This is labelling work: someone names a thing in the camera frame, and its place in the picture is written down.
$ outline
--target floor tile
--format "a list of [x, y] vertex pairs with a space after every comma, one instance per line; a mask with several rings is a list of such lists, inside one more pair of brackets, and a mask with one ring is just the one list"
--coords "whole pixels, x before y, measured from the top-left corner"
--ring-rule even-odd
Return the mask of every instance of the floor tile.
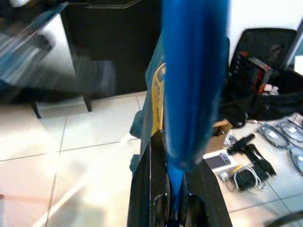
[[60, 151], [63, 137], [65, 118], [42, 118], [40, 122], [47, 135], [52, 140], [52, 146], [55, 151]]
[[120, 141], [139, 111], [135, 96], [95, 100], [92, 109], [67, 117], [62, 150]]
[[[284, 199], [283, 203], [287, 206], [287, 208], [292, 213], [303, 211], [303, 195]], [[299, 220], [299, 224], [303, 226], [303, 218]]]
[[[272, 222], [279, 217], [289, 214], [288, 209], [281, 201], [230, 213], [233, 227], [263, 227], [264, 223]], [[293, 222], [283, 227], [300, 227]]]
[[137, 98], [138, 98], [138, 102], [139, 102], [139, 105], [140, 105], [140, 109], [143, 109], [144, 101], [145, 101], [145, 98], [146, 98], [146, 92], [142, 92], [140, 94], [137, 94]]
[[32, 227], [47, 213], [58, 153], [0, 162], [0, 226]]
[[83, 96], [67, 98], [62, 101], [58, 101], [58, 102], [54, 102], [54, 103], [36, 102], [36, 104], [37, 104], [38, 110], [56, 109], [56, 108], [60, 108], [60, 107], [73, 106], [73, 105], [85, 105]]
[[66, 119], [68, 115], [87, 114], [85, 104], [60, 106], [54, 108], [40, 109], [39, 113], [42, 119], [56, 118]]
[[[266, 185], [266, 189], [261, 194], [254, 195], [250, 192], [238, 192], [238, 191], [231, 192], [226, 187], [226, 184], [224, 184], [221, 180], [219, 180], [219, 178], [218, 178], [218, 182], [228, 212], [242, 210], [245, 208], [276, 201], [279, 199], [268, 184]], [[232, 183], [229, 182], [228, 187], [232, 190], [233, 189]]]
[[30, 123], [37, 119], [30, 105], [0, 106], [0, 126]]
[[27, 105], [0, 109], [0, 160], [59, 151], [63, 121], [40, 121]]
[[104, 99], [126, 98], [126, 97], [132, 97], [132, 96], [137, 96], [137, 95], [140, 96], [142, 94], [146, 94], [146, 91], [138, 91], [138, 92], [133, 92], [133, 93], [129, 93], [129, 94], [111, 96], [111, 97], [107, 97], [107, 98], [104, 98]]
[[126, 226], [140, 140], [61, 152], [48, 227]]

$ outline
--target black backpack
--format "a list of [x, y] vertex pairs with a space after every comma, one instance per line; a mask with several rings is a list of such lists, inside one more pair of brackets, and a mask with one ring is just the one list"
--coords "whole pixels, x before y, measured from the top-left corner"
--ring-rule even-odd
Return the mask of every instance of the black backpack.
[[[295, 30], [280, 28], [254, 28], [242, 33], [223, 90], [220, 117], [240, 128], [247, 119], [276, 120], [303, 111], [303, 76], [285, 69], [285, 59], [296, 35]], [[242, 51], [274, 69], [268, 83], [279, 87], [279, 95], [259, 95], [233, 75], [236, 56]]]

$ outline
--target white wall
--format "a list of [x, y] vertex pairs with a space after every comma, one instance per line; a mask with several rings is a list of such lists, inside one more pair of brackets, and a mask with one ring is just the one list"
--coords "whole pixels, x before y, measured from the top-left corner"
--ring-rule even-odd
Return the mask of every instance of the white wall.
[[61, 16], [57, 15], [38, 33], [41, 35], [45, 34], [46, 36], [50, 34], [52, 41], [55, 43], [54, 48], [40, 61], [40, 64], [46, 68], [56, 69], [56, 72], [62, 75], [74, 77], [75, 71], [71, 59], [71, 52]]
[[10, 0], [10, 3], [13, 7], [23, 6], [24, 4], [28, 3], [29, 0]]
[[303, 0], [230, 0], [227, 36], [230, 60], [242, 32], [247, 28], [279, 27], [297, 29], [303, 18]]

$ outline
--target tile grout line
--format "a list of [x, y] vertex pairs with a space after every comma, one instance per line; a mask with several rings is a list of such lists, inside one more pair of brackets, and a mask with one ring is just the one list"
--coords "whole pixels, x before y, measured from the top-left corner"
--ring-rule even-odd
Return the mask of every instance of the tile grout line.
[[262, 205], [265, 205], [265, 204], [268, 204], [268, 203], [271, 203], [271, 202], [277, 202], [277, 201], [280, 201], [280, 199], [273, 200], [273, 201], [270, 201], [270, 202], [261, 203], [261, 204], [250, 206], [250, 207], [246, 207], [246, 208], [239, 209], [239, 210], [234, 210], [234, 211], [228, 212], [228, 213], [231, 214], [231, 213], [235, 213], [235, 212], [238, 212], [238, 211], [241, 211], [241, 210], [247, 210], [247, 209], [250, 209], [250, 208], [253, 208], [253, 207], [258, 207], [258, 206], [262, 206]]
[[[59, 158], [61, 156], [61, 148], [62, 148], [62, 144], [63, 144], [63, 138], [64, 138], [64, 132], [65, 132], [65, 127], [66, 127], [66, 122], [67, 122], [67, 116], [65, 117], [65, 122], [64, 122], [64, 127], [63, 127], [63, 133], [62, 133], [62, 138], [61, 138], [61, 143], [60, 143], [60, 150], [59, 150]], [[53, 204], [53, 194], [54, 194], [55, 186], [56, 186], [57, 173], [58, 173], [58, 168], [56, 168], [56, 173], [55, 173], [55, 176], [53, 178], [51, 195], [50, 195], [50, 198], [49, 198], [48, 208], [47, 208], [47, 217], [46, 217], [45, 227], [47, 227], [47, 225], [48, 225], [49, 212], [50, 212], [50, 210], [52, 208], [52, 204]]]
[[140, 103], [139, 103], [139, 100], [138, 100], [138, 96], [136, 96], [136, 100], [137, 100], [137, 104], [138, 104], [138, 106], [139, 106], [139, 110], [142, 110], [142, 109], [141, 109], [141, 106], [140, 106]]
[[294, 120], [297, 120], [298, 113], [295, 114]]
[[292, 195], [292, 196], [289, 196], [289, 197], [283, 198], [282, 200], [287, 200], [287, 199], [290, 199], [290, 198], [293, 198], [293, 197], [298, 197], [298, 196], [303, 196], [303, 194], [299, 194], [299, 195]]
[[0, 162], [13, 161], [13, 160], [18, 160], [18, 159], [28, 158], [28, 157], [37, 157], [37, 156], [46, 155], [46, 154], [47, 154], [47, 153], [41, 153], [41, 154], [36, 154], [36, 155], [29, 155], [29, 156], [22, 156], [22, 157], [14, 157], [14, 158], [9, 158], [9, 159], [0, 160]]
[[302, 225], [300, 224], [300, 221], [301, 221], [301, 220], [302, 220], [302, 219], [297, 220], [297, 223], [299, 224], [300, 227], [302, 227]]
[[[139, 139], [135, 138], [135, 139], [130, 139], [128, 141], [135, 141], [135, 140], [139, 140]], [[71, 150], [79, 150], [79, 149], [84, 149], [84, 148], [93, 148], [93, 147], [104, 146], [104, 145], [108, 145], [108, 144], [115, 144], [115, 143], [120, 143], [120, 142], [121, 141], [116, 141], [116, 142], [109, 142], [109, 143], [101, 143], [101, 144], [96, 144], [96, 145], [90, 145], [90, 146], [80, 147], [80, 148], [65, 149], [65, 150], [61, 150], [61, 152], [71, 151]]]
[[286, 209], [289, 211], [289, 213], [290, 214], [292, 214], [292, 212], [290, 211], [290, 209], [288, 208], [288, 206], [286, 206], [286, 204], [283, 202], [283, 200], [280, 198], [280, 196], [278, 195], [278, 193], [276, 193], [276, 191], [274, 190], [274, 188], [269, 184], [269, 182], [267, 182], [268, 183], [268, 185], [271, 187], [271, 189], [275, 192], [275, 194], [277, 195], [277, 197], [280, 199], [280, 201], [283, 203], [283, 205], [286, 207]]
[[[130, 139], [128, 141], [135, 141], [135, 140], [139, 140], [138, 138], [134, 138], [134, 139]], [[119, 143], [120, 141], [117, 142], [110, 142], [110, 143], [101, 143], [101, 144], [97, 144], [97, 145], [91, 145], [91, 146], [86, 146], [86, 147], [80, 147], [80, 148], [72, 148], [72, 149], [66, 149], [66, 150], [59, 150], [56, 152], [65, 152], [65, 151], [71, 151], [71, 150], [78, 150], [78, 149], [83, 149], [83, 148], [92, 148], [92, 147], [97, 147], [97, 146], [104, 146], [107, 144], [115, 144], [115, 143]], [[29, 155], [29, 156], [22, 156], [22, 157], [14, 157], [14, 158], [9, 158], [9, 159], [4, 159], [4, 160], [0, 160], [0, 162], [6, 162], [6, 161], [13, 161], [13, 160], [18, 160], [18, 159], [23, 159], [23, 158], [29, 158], [29, 157], [37, 157], [37, 156], [42, 156], [42, 155], [46, 155], [47, 153], [41, 153], [41, 154], [36, 154], [36, 155]]]
[[141, 95], [141, 94], [146, 93], [146, 92], [147, 91], [139, 91], [139, 92], [124, 94], [124, 95], [117, 95], [117, 96], [111, 96], [111, 97], [105, 97], [105, 98], [92, 99], [92, 101], [96, 101], [96, 100], [113, 100], [113, 99], [120, 99], [120, 98], [130, 98], [130, 97], [134, 97], [134, 96], [137, 96], [137, 95]]

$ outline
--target blue handle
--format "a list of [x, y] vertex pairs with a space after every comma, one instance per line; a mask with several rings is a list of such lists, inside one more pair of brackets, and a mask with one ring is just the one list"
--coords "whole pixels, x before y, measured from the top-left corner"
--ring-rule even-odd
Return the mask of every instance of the blue handle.
[[171, 166], [200, 163], [226, 75], [228, 0], [164, 0], [164, 121]]

